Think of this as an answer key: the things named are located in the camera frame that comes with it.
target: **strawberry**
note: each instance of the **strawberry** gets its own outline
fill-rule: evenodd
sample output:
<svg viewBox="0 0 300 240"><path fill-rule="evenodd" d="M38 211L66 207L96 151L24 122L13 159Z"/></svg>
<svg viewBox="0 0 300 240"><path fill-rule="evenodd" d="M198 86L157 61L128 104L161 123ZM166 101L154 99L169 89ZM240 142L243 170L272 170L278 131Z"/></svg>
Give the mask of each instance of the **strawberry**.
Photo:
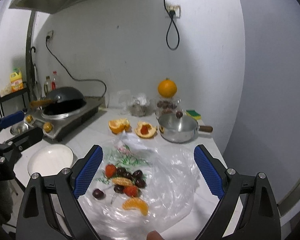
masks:
<svg viewBox="0 0 300 240"><path fill-rule="evenodd" d="M139 189L137 186L129 186L123 190L123 193L129 197L137 197L139 194Z"/></svg>
<svg viewBox="0 0 300 240"><path fill-rule="evenodd" d="M105 175L109 179L117 173L117 168L113 164L108 164L105 169Z"/></svg>

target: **pot lid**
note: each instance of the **pot lid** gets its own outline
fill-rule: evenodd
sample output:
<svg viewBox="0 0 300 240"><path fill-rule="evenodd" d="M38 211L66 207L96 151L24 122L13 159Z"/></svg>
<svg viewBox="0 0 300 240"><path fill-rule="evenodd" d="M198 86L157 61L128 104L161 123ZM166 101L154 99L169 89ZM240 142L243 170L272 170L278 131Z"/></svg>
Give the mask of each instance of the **pot lid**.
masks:
<svg viewBox="0 0 300 240"><path fill-rule="evenodd" d="M160 116L158 122L165 129L177 132L189 132L198 127L197 121L185 114L181 118L177 118L175 113L163 114Z"/></svg>
<svg viewBox="0 0 300 240"><path fill-rule="evenodd" d="M84 95L74 87L60 87L54 89L47 94L46 98L58 103L79 99L85 100Z"/></svg>

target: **countertop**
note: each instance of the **countertop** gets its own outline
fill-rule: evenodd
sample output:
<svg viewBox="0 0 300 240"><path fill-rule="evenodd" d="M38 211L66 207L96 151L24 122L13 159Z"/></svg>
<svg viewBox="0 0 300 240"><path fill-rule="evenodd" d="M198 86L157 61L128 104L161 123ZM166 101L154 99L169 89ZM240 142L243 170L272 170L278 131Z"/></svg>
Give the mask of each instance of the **countertop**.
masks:
<svg viewBox="0 0 300 240"><path fill-rule="evenodd" d="M117 136L110 131L108 127L108 121L119 118L128 118L132 128L137 127L137 122L140 120L149 122L154 126L158 125L154 114L151 116L138 118L133 116L120 115L119 109L100 109L94 117L78 127L72 133L67 135L61 143L67 145L72 149L75 154L75 160L83 158L94 144L102 146L103 143ZM10 128L4 129L0 132L0 143L7 141L12 137L13 136L10 134ZM29 158L39 149L46 147L52 143L53 142L51 140L45 138L41 142L31 146L30 148L22 152L22 157L15 164L14 172L18 180L25 187L30 179L30 175L27 171ZM158 147L159 145L167 146L171 145L172 143L164 140L160 136L160 134L157 134L153 139L144 139L144 144L150 147ZM182 144L182 147L186 147L189 150L193 151L198 144L203 144L214 158L218 158L223 163L223 165L226 166L217 145L210 135L199 133L193 141ZM218 198L211 194L208 185L206 184L203 177L201 177L199 180L199 187L195 192L194 206L191 213L176 225L164 231L162 233L162 237L166 240L195 239L203 229L209 217L212 215L215 207L218 204L218 201ZM232 219L224 234L225 236L231 234L234 231L239 220L241 210L242 203L239 199Z"/></svg>

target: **halved orange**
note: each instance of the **halved orange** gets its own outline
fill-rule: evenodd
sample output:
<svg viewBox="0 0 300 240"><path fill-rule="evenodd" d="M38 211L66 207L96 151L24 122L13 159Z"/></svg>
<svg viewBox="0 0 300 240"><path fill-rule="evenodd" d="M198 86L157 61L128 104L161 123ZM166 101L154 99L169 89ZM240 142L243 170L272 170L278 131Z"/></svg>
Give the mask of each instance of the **halved orange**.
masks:
<svg viewBox="0 0 300 240"><path fill-rule="evenodd" d="M141 128L142 126L145 125L148 128L148 133L147 134L142 134L141 133ZM136 132L136 134L141 137L141 138L151 138L155 135L155 132L157 131L157 127L153 127L151 124L147 123L147 122L142 122L139 121L138 122L138 127L135 128L134 130Z"/></svg>
<svg viewBox="0 0 300 240"><path fill-rule="evenodd" d="M109 128L114 134L121 133L123 130L130 128L130 122L127 118L109 121Z"/></svg>

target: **wok lid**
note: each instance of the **wok lid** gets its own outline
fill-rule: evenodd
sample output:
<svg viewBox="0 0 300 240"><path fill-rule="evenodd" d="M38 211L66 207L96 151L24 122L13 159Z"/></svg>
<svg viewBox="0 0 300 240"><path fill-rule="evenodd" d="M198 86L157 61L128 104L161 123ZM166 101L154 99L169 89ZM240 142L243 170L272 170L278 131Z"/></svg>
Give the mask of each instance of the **wok lid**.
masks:
<svg viewBox="0 0 300 240"><path fill-rule="evenodd" d="M54 102L61 103L70 100L85 100L83 94L74 87L61 87L50 91L47 94L47 99L51 99Z"/></svg>
<svg viewBox="0 0 300 240"><path fill-rule="evenodd" d="M53 103L43 109L45 115L68 114L86 105L83 99L73 99L60 103Z"/></svg>

